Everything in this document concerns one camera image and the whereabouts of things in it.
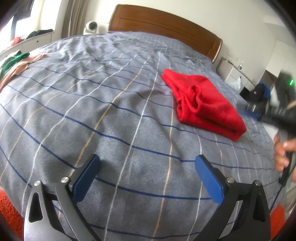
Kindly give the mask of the right hand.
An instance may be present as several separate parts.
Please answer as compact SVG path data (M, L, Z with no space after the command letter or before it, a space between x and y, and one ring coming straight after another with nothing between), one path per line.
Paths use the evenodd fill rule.
M288 152L296 151L296 139L292 138L288 141L281 141L279 133L274 137L274 166L278 172L287 168L290 161L287 157Z

